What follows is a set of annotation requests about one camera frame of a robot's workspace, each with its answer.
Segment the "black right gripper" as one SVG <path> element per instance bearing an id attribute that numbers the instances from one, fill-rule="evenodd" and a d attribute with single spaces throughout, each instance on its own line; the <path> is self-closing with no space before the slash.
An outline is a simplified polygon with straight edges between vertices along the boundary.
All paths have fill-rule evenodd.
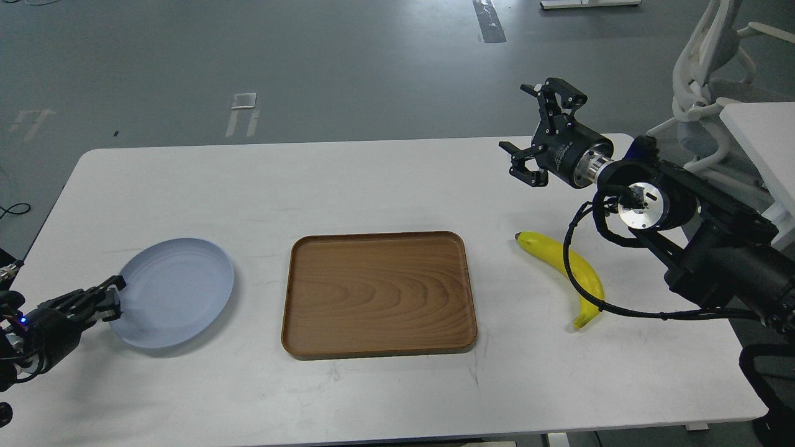
<path id="1" fill-rule="evenodd" d="M 601 133 L 577 124 L 574 115 L 588 101 L 587 94 L 560 78 L 548 78 L 537 86 L 522 84 L 520 90 L 537 99 L 540 123 L 528 149 L 499 142 L 499 147 L 511 156 L 509 174 L 530 187 L 548 186 L 548 172 L 574 189 L 590 186 L 593 181 L 587 174 L 591 159 L 588 153 L 610 158 L 614 145 Z M 535 160 L 540 169 L 528 169 L 526 163 L 530 160 Z"/>

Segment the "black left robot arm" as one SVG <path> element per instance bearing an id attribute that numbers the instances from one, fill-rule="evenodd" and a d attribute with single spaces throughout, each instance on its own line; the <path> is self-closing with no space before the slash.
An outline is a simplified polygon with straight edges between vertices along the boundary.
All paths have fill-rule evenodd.
<path id="1" fill-rule="evenodd" d="M 1 258 L 1 391 L 5 392 L 48 373 L 97 322 L 119 319 L 120 292 L 127 283 L 122 275 L 114 275 L 97 286 L 46 300 L 24 314 L 25 297 L 11 290 L 24 263 L 6 251 Z"/>

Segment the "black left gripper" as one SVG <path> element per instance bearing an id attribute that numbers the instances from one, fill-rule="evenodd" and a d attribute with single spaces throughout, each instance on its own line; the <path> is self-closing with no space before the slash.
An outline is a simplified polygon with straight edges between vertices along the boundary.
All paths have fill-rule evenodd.
<path id="1" fill-rule="evenodd" d="M 20 359 L 14 363 L 23 373 L 48 373 L 78 346 L 85 328 L 122 316 L 119 293 L 125 286 L 122 276 L 111 276 L 98 286 L 77 289 L 38 305 L 39 309 L 25 317 L 25 331 L 17 336 L 14 348 Z"/>

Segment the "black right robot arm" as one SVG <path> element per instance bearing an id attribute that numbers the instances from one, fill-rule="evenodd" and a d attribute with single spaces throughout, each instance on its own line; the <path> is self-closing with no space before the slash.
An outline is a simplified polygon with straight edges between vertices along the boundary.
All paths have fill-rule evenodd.
<path id="1" fill-rule="evenodd" d="M 699 176 L 661 160 L 651 136 L 634 138 L 625 156 L 614 160 L 612 141 L 575 119 L 588 97 L 564 79 L 523 84 L 520 90 L 537 100 L 540 122 L 528 148 L 500 142 L 511 157 L 509 173 L 532 187 L 547 186 L 551 174 L 574 189 L 596 187 L 562 242 L 536 232 L 515 235 L 523 250 L 556 268 L 576 289 L 580 314 L 574 327 L 610 312 L 679 322 L 753 320 L 773 329 L 784 344 L 744 347 L 739 367 L 768 409 L 753 421 L 761 444 L 792 446 L 793 408 L 755 368 L 760 357 L 793 357 L 793 260 L 772 246 L 777 227 Z M 571 250 L 574 232 L 588 216 L 605 240 L 650 251 L 665 265 L 670 291 L 696 309 L 642 312 L 608 303 L 593 267 Z"/>

